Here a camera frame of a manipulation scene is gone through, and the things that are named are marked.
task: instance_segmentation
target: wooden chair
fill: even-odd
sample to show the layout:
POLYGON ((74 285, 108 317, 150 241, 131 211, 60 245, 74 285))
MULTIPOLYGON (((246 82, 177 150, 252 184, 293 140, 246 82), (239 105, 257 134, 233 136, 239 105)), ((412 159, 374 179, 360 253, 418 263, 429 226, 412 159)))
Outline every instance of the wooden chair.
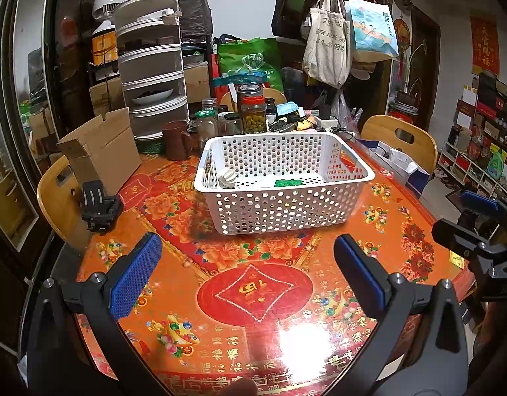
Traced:
POLYGON ((37 201, 44 218, 57 235, 72 244, 78 233, 83 235, 80 196, 81 187, 65 156, 43 174, 37 187, 37 201))
MULTIPOLYGON (((287 102, 285 95, 279 92, 277 89, 266 87, 263 90, 263 96, 265 98, 273 98, 276 105, 284 104, 287 102)), ((237 111, 237 103, 233 101, 231 93, 227 92, 221 100, 221 105, 227 105, 230 111, 237 111)))
POLYGON ((418 165, 428 173, 433 173, 437 165, 437 144, 433 137, 421 128, 404 122, 392 116, 371 116, 363 126, 362 140, 380 140, 391 147, 408 154, 418 165), (412 143, 403 140, 405 134, 410 133, 412 143))

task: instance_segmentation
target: round table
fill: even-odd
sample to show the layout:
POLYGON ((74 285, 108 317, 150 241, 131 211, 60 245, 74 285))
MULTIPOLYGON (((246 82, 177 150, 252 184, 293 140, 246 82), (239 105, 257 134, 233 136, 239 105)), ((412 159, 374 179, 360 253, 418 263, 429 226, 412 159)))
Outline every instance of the round table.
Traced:
MULTIPOLYGON (((250 236, 215 231, 193 188, 197 157, 170 162, 142 156, 120 191, 123 214, 113 231, 93 236, 78 280, 107 271, 146 232, 155 232, 163 241, 162 259, 120 324, 174 393, 218 391, 250 377, 260 394, 320 394, 375 325, 334 261, 337 236, 351 234, 367 255, 409 281, 435 284, 461 271, 433 241, 435 221, 405 181, 362 145, 355 149, 376 178, 346 223, 250 236)), ((98 368, 113 376, 86 318, 78 320, 98 368)), ((416 320, 408 322, 396 356, 415 327, 416 320)))

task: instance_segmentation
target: perforated basket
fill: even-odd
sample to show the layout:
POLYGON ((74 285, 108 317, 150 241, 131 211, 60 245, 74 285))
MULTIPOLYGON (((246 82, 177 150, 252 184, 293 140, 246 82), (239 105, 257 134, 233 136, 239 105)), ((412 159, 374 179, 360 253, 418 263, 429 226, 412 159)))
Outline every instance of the perforated basket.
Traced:
POLYGON ((328 133, 261 133, 217 137, 206 143, 195 178, 221 234, 289 231, 343 223, 371 168, 328 133), (233 189, 219 173, 236 172, 233 189), (274 187, 279 180, 304 184, 274 187))

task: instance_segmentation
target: red jar lid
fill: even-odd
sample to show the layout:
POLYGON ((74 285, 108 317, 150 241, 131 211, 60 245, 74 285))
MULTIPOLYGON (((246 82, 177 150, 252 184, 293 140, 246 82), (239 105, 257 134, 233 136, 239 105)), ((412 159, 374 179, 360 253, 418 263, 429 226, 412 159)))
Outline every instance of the red jar lid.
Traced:
POLYGON ((245 96, 242 99, 242 103, 255 105, 255 104, 265 104, 266 101, 265 97, 263 96, 245 96))

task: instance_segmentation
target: green shopping bag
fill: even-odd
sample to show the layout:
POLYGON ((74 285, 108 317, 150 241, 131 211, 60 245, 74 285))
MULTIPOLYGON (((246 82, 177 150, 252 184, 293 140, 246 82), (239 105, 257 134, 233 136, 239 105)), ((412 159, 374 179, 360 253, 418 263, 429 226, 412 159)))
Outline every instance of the green shopping bag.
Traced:
POLYGON ((270 87, 283 92, 281 55, 275 38, 254 38, 217 46, 222 75, 266 73, 270 87))

